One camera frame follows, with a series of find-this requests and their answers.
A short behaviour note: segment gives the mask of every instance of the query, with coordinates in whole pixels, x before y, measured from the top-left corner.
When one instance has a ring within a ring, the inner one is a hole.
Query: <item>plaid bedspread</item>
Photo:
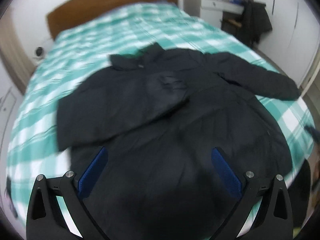
[[[95,71],[110,66],[108,55],[135,53],[154,42],[165,49],[228,51],[276,71],[233,36],[168,4],[129,5],[63,31],[30,80],[9,144],[7,175],[12,179],[13,204],[24,224],[36,176],[41,173],[47,178],[62,176],[69,169],[68,150],[59,153],[57,149],[58,99],[71,93]],[[290,185],[312,151],[312,139],[303,126],[314,125],[313,119],[301,98],[296,102],[258,99],[277,120],[288,142],[293,169],[285,181]],[[61,198],[59,203],[70,230],[79,235]],[[243,231],[250,228],[258,207],[253,208]]]

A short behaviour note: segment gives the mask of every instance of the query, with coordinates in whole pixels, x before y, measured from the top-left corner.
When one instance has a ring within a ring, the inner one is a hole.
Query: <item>wardrobe handle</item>
[[[296,16],[296,22],[295,22],[295,24],[294,24],[294,28],[296,28],[296,26],[297,26],[298,14],[299,14],[299,3],[298,3],[298,5],[297,5],[297,16]]]
[[[276,1],[276,0],[273,0],[272,15],[273,15],[273,12],[274,12],[274,10],[275,10],[275,1]]]

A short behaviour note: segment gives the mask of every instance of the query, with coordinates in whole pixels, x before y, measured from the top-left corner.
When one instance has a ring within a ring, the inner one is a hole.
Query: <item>blue pad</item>
[[[90,163],[78,181],[78,198],[83,199],[90,195],[94,185],[108,162],[108,151],[103,147]]]
[[[212,149],[211,161],[229,194],[239,200],[242,197],[241,181],[233,172],[217,148]]]

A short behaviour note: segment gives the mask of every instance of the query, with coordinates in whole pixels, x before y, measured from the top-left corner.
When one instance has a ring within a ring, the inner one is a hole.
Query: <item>silver bolt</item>
[[[37,180],[38,180],[38,181],[41,181],[41,179],[43,179],[43,175],[42,175],[42,174],[40,174],[40,175],[37,176]]]
[[[253,178],[254,173],[253,173],[252,171],[247,171],[247,172],[245,173],[245,175],[246,175],[248,178]]]
[[[276,178],[277,178],[277,180],[279,180],[279,181],[283,180],[283,177],[282,177],[280,174],[278,174],[278,175],[276,176]]]
[[[66,177],[70,178],[74,175],[75,173],[73,171],[67,171],[66,172]]]

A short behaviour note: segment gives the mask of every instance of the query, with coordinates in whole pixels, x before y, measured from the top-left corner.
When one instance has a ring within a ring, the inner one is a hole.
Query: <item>bed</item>
[[[29,82],[7,156],[12,202],[23,225],[36,176],[58,177],[69,170],[68,150],[58,152],[57,148],[57,101],[92,73],[110,66],[108,55],[133,54],[158,42],[164,49],[228,51],[276,71],[233,36],[169,4],[177,0],[154,1],[158,0],[70,0],[48,15],[55,44]],[[285,177],[289,186],[312,152],[313,141],[303,127],[314,125],[313,119],[302,98],[295,102],[258,99],[277,120],[290,148],[293,169]],[[70,231],[80,235],[63,200],[58,201]],[[242,233],[249,230],[258,208],[259,204],[252,209]]]

